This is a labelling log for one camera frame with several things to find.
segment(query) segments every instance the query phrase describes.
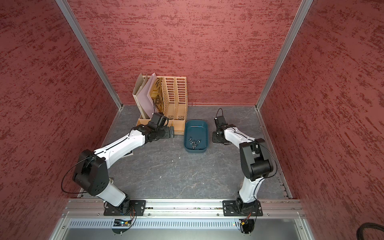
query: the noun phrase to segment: black hose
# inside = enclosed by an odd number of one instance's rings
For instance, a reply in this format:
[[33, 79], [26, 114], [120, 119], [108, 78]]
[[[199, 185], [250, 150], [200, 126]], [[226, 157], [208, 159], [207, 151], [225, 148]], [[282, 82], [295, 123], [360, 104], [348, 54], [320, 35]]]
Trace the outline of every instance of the black hose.
[[372, 222], [363, 223], [356, 231], [356, 237], [358, 240], [364, 240], [364, 229], [373, 228], [384, 232], [384, 226]]

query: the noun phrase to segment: red textured wall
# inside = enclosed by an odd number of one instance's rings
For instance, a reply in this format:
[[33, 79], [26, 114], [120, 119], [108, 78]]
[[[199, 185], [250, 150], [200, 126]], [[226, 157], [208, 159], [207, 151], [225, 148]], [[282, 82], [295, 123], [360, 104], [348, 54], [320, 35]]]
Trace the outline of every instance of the red textured wall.
[[384, 225], [383, 11], [382, 1], [315, 0], [262, 106], [317, 240]]
[[0, 238], [47, 239], [63, 174], [117, 108], [54, 0], [2, 1], [0, 18]]
[[256, 104], [301, 0], [68, 0], [124, 104], [140, 72], [192, 104]]

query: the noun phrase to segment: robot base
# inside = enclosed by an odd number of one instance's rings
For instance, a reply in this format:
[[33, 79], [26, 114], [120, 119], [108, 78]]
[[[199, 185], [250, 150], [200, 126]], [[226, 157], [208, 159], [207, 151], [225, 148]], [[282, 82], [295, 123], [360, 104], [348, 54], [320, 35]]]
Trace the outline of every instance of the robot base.
[[127, 197], [118, 207], [106, 202], [106, 206], [104, 209], [104, 216], [129, 216], [130, 209], [135, 210], [135, 215], [143, 216], [145, 210], [145, 200], [129, 200]]
[[251, 213], [251, 217], [263, 216], [263, 210], [258, 200], [243, 203], [239, 197], [235, 201], [224, 200], [223, 212], [224, 216], [248, 216], [249, 213]]

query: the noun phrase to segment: small black part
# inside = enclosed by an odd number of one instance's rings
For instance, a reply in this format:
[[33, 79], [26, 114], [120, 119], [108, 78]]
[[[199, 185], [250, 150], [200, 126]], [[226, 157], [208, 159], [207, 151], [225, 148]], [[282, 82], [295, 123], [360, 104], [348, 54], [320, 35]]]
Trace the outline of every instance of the small black part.
[[101, 193], [108, 185], [108, 169], [104, 159], [95, 155], [89, 149], [84, 150], [79, 155], [79, 161], [73, 174], [73, 181], [80, 185], [91, 196]]
[[216, 131], [212, 132], [212, 142], [213, 143], [231, 144], [230, 141], [225, 139], [224, 135], [217, 134]]
[[255, 220], [248, 219], [244, 222], [244, 225], [240, 224], [240, 231], [245, 234], [250, 234], [255, 228]]
[[160, 128], [159, 130], [159, 135], [157, 138], [174, 138], [175, 137], [175, 130], [174, 127], [163, 127]]
[[215, 117], [215, 124], [216, 124], [216, 129], [218, 129], [222, 126], [227, 125], [227, 122], [225, 121], [224, 116], [218, 116], [218, 117]]
[[224, 200], [223, 201], [224, 216], [248, 216], [251, 213], [251, 217], [263, 216], [263, 210], [259, 200], [255, 200], [251, 203], [242, 203], [241, 199], [237, 200]]
[[129, 197], [127, 196], [120, 206], [115, 207], [114, 205], [106, 202], [104, 209], [104, 216], [120, 216], [124, 217], [129, 215]]
[[267, 146], [266, 146], [266, 142], [264, 139], [262, 139], [262, 138], [255, 139], [255, 142], [257, 144], [259, 144], [259, 149], [260, 149], [259, 151], [261, 152], [260, 155], [263, 156], [264, 160], [268, 160], [268, 162], [269, 162], [271, 169], [267, 174], [263, 175], [264, 177], [268, 177], [271, 173], [273, 173], [274, 160], [273, 160], [272, 156], [268, 153], [268, 151], [265, 149]]
[[154, 113], [152, 115], [151, 121], [149, 121], [147, 125], [148, 125], [148, 127], [150, 127], [153, 130], [157, 131], [158, 128], [164, 126], [166, 120], [169, 121], [169, 118], [165, 117], [163, 114]]
[[271, 172], [270, 162], [264, 159], [263, 154], [260, 154], [259, 157], [254, 157], [252, 148], [257, 149], [254, 143], [242, 142], [239, 144], [239, 148], [241, 169], [246, 178], [255, 181], [257, 178]]
[[115, 234], [121, 234], [121, 233], [124, 233], [126, 230], [128, 230], [128, 228], [113, 228], [112, 231], [115, 233]]
[[141, 132], [142, 135], [147, 136], [150, 132], [153, 131], [152, 128], [148, 127], [147, 125], [140, 124], [133, 128], [133, 130], [138, 130]]
[[143, 216], [146, 203], [145, 200], [130, 200], [129, 206], [135, 209], [136, 216]]
[[255, 163], [251, 165], [251, 168], [255, 176], [263, 176], [271, 172], [269, 161], [264, 160], [263, 157], [256, 157]]
[[240, 148], [240, 164], [243, 174], [251, 181], [256, 180], [256, 176], [253, 174], [251, 165], [255, 163], [255, 159], [252, 154], [251, 144], [249, 142], [242, 142], [239, 144]]

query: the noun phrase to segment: silver metal panel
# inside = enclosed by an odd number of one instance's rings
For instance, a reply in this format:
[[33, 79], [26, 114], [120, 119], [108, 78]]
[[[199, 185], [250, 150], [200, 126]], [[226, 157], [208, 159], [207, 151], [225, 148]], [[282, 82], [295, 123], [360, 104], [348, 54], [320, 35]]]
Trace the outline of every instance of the silver metal panel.
[[59, 5], [59, 8], [61, 9], [62, 13], [64, 14], [65, 18], [67, 19], [69, 25], [71, 26], [73, 32], [75, 33], [75, 35], [77, 37], [77, 39], [79, 40], [80, 44], [83, 46], [84, 51], [86, 52], [89, 59], [91, 60], [91, 63], [93, 64], [94, 68], [96, 69], [97, 73], [99, 74], [99, 76], [100, 76], [101, 80], [103, 81], [105, 87], [107, 88], [109, 94], [113, 98], [113, 101], [115, 101], [117, 107], [119, 109], [121, 109], [122, 108], [122, 102], [120, 101], [119, 96], [117, 95], [111, 82], [109, 81], [108, 76], [105, 73], [101, 63], [99, 62], [95, 52], [93, 51], [91, 45], [89, 44], [87, 38], [85, 37], [84, 32], [82, 31], [80, 24], [77, 22], [77, 19], [74, 16], [68, 2], [66, 0], [56, 0], [56, 3]]
[[51, 233], [49, 240], [56, 240], [56, 239], [62, 238], [62, 237], [59, 237], [59, 234], [62, 232], [60, 231], [60, 229], [63, 226], [64, 220], [65, 220], [64, 218], [59, 218], [59, 220], [57, 221], [56, 227], [53, 229]]
[[291, 28], [288, 31], [287, 37], [285, 38], [285, 41], [283, 43], [283, 46], [281, 47], [280, 53], [277, 56], [275, 65], [272, 68], [271, 74], [269, 75], [265, 86], [263, 88], [263, 91], [260, 94], [260, 97], [257, 101], [256, 108], [260, 109], [276, 76], [277, 73], [280, 70], [281, 65], [284, 62], [285, 57], [287, 56], [287, 53], [289, 52], [289, 49], [292, 46], [293, 40], [295, 39], [297, 32], [300, 29], [301, 24], [303, 23], [303, 20], [305, 16], [307, 15], [307, 12], [312, 4], [313, 0], [303, 0], [299, 6], [299, 9], [296, 13], [296, 16], [292, 22]]
[[295, 219], [295, 223], [301, 240], [314, 240], [314, 236], [306, 219], [297, 218]]
[[263, 120], [263, 117], [261, 115], [261, 112], [260, 112], [260, 109], [256, 109], [256, 114], [257, 114], [257, 118], [260, 122], [260, 126], [262, 128], [262, 131], [263, 131], [263, 134], [264, 134], [264, 137], [265, 137], [265, 142], [267, 144], [267, 147], [268, 149], [270, 150], [271, 154], [273, 155], [273, 157], [275, 158], [276, 160], [276, 164], [277, 164], [277, 168], [278, 168], [278, 174], [280, 175], [280, 180], [283, 182], [284, 184], [284, 188], [285, 188], [285, 191], [287, 192], [287, 196], [289, 198], [293, 198], [292, 196], [292, 193], [291, 191], [289, 190], [289, 187], [288, 187], [288, 184], [287, 184], [287, 181], [285, 179], [285, 176], [284, 176], [284, 173], [283, 173], [283, 170], [281, 169], [281, 165], [279, 163], [279, 160], [277, 159], [277, 155], [276, 155], [276, 152], [275, 152], [275, 148], [273, 147], [273, 144], [271, 142], [271, 138], [269, 137], [269, 134], [268, 134], [268, 131], [265, 127], [265, 123], [264, 123], [264, 120]]
[[107, 132], [107, 135], [104, 138], [104, 141], [103, 141], [103, 144], [101, 145], [101, 147], [104, 147], [104, 146], [106, 146], [109, 143], [109, 140], [111, 139], [113, 130], [116, 127], [116, 124], [117, 124], [117, 122], [118, 122], [118, 120], [120, 118], [121, 113], [122, 113], [122, 108], [119, 108], [118, 112], [116, 113], [115, 118], [113, 119], [113, 122], [112, 122], [111, 126], [109, 127], [109, 130]]
[[[92, 218], [72, 218], [67, 228], [129, 228], [114, 227], [115, 218], [92, 219]], [[170, 218], [138, 218], [134, 220], [131, 229], [238, 229], [240, 228], [239, 219], [170, 219]]]
[[232, 229], [162, 229], [162, 228], [132, 228], [120, 234], [114, 234], [110, 229], [97, 228], [68, 228], [64, 239], [70, 240], [105, 240], [105, 239], [156, 239], [156, 240], [232, 240], [232, 239], [273, 239], [300, 240], [293, 219], [257, 219], [255, 229], [250, 235], [243, 235], [236, 228]]
[[[223, 215], [222, 201], [225, 199], [144, 199], [147, 201], [144, 216], [139, 218], [243, 218]], [[300, 200], [259, 200], [263, 216], [258, 218], [306, 218]], [[110, 218], [104, 216], [104, 202], [101, 199], [70, 199], [62, 217], [70, 218]]]

